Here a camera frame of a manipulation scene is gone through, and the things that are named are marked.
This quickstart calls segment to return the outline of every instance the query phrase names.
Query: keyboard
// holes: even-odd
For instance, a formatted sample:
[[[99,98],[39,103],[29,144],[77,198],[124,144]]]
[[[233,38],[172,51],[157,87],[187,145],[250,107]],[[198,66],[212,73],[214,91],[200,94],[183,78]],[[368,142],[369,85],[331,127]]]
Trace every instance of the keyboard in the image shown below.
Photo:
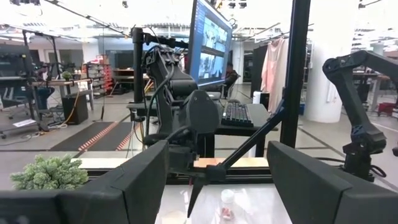
[[[242,103],[227,103],[224,107],[221,124],[249,128],[254,126],[250,118],[248,106]]]

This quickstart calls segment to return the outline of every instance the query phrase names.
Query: hanging clothing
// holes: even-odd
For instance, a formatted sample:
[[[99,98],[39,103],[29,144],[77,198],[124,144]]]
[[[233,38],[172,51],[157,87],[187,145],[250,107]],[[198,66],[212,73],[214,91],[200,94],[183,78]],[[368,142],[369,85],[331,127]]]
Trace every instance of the hanging clothing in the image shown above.
[[[274,113],[282,99],[282,90],[285,86],[287,51],[289,41],[283,37],[268,43],[267,54],[262,66],[261,91],[269,93],[268,110]]]

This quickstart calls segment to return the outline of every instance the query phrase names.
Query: black robotic arm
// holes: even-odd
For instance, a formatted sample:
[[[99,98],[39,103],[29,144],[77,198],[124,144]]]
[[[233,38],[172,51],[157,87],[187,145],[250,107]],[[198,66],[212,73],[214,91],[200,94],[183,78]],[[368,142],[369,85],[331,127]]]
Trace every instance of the black robotic arm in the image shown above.
[[[397,62],[365,50],[328,59],[323,64],[323,72],[336,86],[351,123],[352,142],[343,146],[346,154],[343,170],[373,181],[374,177],[369,173],[370,155],[382,153],[386,137],[370,122],[353,85],[353,69],[361,65],[387,75],[394,83],[398,80]]]

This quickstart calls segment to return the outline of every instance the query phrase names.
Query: potted plant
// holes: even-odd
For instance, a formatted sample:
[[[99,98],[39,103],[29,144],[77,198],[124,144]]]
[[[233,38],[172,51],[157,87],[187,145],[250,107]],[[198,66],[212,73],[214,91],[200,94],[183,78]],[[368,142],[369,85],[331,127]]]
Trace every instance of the potted plant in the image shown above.
[[[68,71],[62,72],[62,78],[64,78],[66,81],[69,81],[70,78],[72,77],[72,74]]]
[[[77,189],[87,182],[88,174],[79,169],[81,160],[72,162],[71,159],[71,155],[49,159],[38,155],[23,172],[11,174],[11,180],[17,190]]]

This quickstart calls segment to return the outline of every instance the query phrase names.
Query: computer monitor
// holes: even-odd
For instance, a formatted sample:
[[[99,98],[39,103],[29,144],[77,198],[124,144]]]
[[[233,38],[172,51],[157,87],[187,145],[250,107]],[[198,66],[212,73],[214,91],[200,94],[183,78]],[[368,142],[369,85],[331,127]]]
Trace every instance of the computer monitor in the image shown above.
[[[232,26],[207,0],[194,0],[187,71],[198,86],[223,83]]]

